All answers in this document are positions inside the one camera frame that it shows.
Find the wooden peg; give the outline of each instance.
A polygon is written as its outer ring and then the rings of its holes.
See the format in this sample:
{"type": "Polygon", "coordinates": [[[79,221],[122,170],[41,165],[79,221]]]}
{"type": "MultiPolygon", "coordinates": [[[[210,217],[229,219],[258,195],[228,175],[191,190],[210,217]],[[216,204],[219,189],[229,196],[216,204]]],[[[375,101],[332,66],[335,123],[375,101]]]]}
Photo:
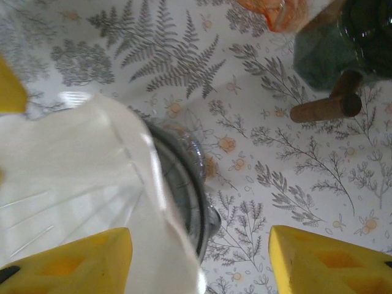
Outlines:
{"type": "Polygon", "coordinates": [[[309,123],[356,116],[362,109],[362,102],[355,92],[360,87],[362,79],[362,75],[358,72],[345,71],[329,98],[293,107],[290,111],[292,121],[309,123]]]}

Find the white paper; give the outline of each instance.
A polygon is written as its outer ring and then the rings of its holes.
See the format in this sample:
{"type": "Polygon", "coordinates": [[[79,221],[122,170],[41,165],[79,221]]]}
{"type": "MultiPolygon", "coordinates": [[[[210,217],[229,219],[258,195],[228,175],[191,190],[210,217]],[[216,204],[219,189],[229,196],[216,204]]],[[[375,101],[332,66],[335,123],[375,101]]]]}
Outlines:
{"type": "Polygon", "coordinates": [[[1,117],[0,168],[0,265],[128,227],[126,293],[204,293],[152,138],[123,105],[96,94],[39,121],[1,117]]]}

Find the glass jar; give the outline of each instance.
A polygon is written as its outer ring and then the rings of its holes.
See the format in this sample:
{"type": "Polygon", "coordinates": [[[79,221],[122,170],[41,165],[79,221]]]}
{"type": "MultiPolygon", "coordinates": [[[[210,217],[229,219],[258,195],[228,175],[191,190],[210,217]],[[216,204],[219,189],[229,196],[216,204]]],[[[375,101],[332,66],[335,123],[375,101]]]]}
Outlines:
{"type": "Polygon", "coordinates": [[[165,119],[146,119],[154,139],[162,173],[180,216],[202,261],[208,238],[221,227],[221,217],[204,191],[204,154],[198,140],[184,126],[165,119]]]}
{"type": "Polygon", "coordinates": [[[294,69],[316,91],[346,70],[364,83],[392,78],[392,1],[335,0],[295,37],[294,69]]]}

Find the yellow object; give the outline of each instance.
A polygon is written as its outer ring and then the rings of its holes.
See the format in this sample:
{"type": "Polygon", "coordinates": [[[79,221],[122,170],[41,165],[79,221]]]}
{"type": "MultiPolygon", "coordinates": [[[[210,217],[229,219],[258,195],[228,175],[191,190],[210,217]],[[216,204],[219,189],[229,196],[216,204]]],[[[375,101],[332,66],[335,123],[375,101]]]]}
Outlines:
{"type": "Polygon", "coordinates": [[[25,112],[27,102],[26,90],[0,56],[0,113],[25,112]]]}
{"type": "Polygon", "coordinates": [[[392,257],[381,252],[277,225],[269,256],[279,294],[392,293],[392,257]]]}
{"type": "Polygon", "coordinates": [[[131,258],[129,230],[114,228],[6,265],[20,270],[0,294],[123,294],[131,258]]]}

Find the tablecloth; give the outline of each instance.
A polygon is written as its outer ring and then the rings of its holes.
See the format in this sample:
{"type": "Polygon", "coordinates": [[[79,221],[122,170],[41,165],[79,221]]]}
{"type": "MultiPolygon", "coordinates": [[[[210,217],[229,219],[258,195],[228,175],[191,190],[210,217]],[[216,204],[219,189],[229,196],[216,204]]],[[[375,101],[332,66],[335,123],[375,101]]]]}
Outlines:
{"type": "MultiPolygon", "coordinates": [[[[309,17],[327,3],[309,1],[309,17]]],[[[62,109],[61,91],[101,92],[200,140],[222,217],[203,262],[210,293],[277,293],[272,225],[392,252],[390,83],[363,87],[353,119],[295,124],[294,105],[328,94],[293,71],[293,36],[234,0],[0,6],[0,51],[28,88],[29,118],[62,109]]]]}

